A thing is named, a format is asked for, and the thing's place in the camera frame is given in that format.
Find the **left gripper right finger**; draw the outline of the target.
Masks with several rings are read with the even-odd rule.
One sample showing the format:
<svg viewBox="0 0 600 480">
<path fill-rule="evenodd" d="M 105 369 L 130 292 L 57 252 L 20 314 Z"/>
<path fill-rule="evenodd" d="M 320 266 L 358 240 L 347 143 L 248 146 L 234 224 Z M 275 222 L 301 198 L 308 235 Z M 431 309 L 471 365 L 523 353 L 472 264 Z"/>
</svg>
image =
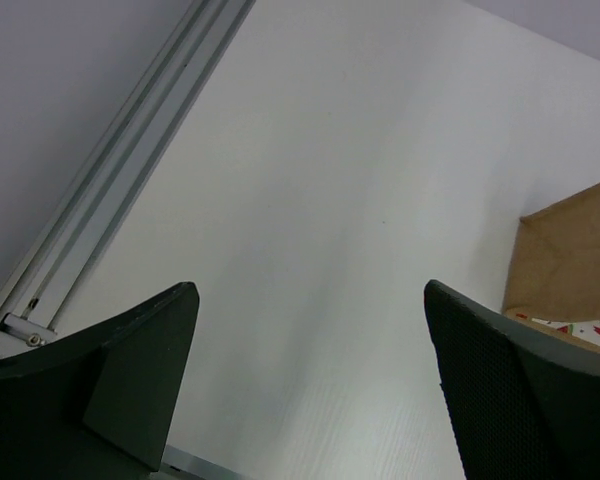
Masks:
<svg viewBox="0 0 600 480">
<path fill-rule="evenodd" d="M 469 479 L 600 479 L 600 353 L 437 281 L 424 311 Z"/>
</svg>

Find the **burlap watermelon print canvas bag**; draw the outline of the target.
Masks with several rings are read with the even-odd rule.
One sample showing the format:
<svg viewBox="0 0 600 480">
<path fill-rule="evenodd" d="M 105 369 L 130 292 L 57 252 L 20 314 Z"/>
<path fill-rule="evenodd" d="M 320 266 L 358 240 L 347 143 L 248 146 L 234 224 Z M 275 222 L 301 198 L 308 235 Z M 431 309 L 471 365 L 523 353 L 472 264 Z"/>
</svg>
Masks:
<svg viewBox="0 0 600 480">
<path fill-rule="evenodd" d="M 600 183 L 519 219 L 501 311 L 600 353 Z"/>
</svg>

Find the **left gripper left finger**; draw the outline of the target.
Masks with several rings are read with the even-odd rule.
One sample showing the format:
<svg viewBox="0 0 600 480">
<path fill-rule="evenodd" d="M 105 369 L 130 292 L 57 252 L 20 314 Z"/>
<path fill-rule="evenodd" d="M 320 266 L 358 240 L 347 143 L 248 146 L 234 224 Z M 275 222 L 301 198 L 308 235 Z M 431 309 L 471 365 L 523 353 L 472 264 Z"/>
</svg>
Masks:
<svg viewBox="0 0 600 480">
<path fill-rule="evenodd" d="M 200 297 L 182 282 L 0 360 L 0 479 L 148 479 L 158 472 Z"/>
</svg>

